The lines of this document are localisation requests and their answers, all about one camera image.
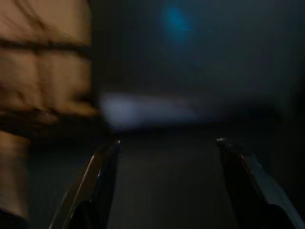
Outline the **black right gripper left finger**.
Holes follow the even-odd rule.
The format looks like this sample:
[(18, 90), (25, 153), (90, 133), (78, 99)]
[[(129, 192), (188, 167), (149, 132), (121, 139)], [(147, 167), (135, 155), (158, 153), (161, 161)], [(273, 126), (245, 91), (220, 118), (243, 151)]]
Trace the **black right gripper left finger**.
[(114, 197), (119, 139), (95, 150), (79, 170), (49, 225), (50, 229), (105, 229)]

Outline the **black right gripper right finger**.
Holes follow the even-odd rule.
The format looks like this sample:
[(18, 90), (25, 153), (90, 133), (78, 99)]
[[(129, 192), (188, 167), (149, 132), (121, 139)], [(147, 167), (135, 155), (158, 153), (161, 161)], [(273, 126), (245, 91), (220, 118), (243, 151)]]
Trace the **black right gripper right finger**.
[(305, 223), (257, 157), (237, 143), (216, 140), (226, 189), (242, 229), (303, 229)]

